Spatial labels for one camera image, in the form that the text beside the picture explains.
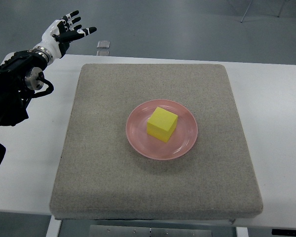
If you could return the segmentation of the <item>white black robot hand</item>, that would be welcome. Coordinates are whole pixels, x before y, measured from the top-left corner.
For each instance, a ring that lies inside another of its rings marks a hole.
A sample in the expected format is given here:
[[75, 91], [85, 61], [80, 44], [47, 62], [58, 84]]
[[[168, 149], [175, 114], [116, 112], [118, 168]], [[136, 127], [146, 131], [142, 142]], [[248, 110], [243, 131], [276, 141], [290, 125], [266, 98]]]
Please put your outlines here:
[[83, 28], [79, 22], [79, 11], [73, 11], [55, 20], [43, 33], [41, 42], [33, 51], [42, 53], [48, 63], [62, 58], [70, 47], [70, 43], [82, 39], [97, 31], [96, 27]]

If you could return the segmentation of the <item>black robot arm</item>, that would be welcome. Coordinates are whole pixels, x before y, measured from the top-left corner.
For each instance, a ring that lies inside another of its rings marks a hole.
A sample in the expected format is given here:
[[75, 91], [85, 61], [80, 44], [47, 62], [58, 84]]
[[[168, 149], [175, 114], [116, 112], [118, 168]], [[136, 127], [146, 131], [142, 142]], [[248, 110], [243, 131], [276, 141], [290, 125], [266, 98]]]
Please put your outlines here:
[[29, 118], [27, 106], [31, 99], [50, 94], [54, 87], [46, 80], [42, 72], [38, 82], [44, 82], [48, 88], [43, 92], [34, 92], [26, 85], [26, 75], [38, 68], [42, 71], [48, 65], [46, 56], [32, 50], [15, 52], [12, 57], [0, 65], [0, 126], [15, 126]]

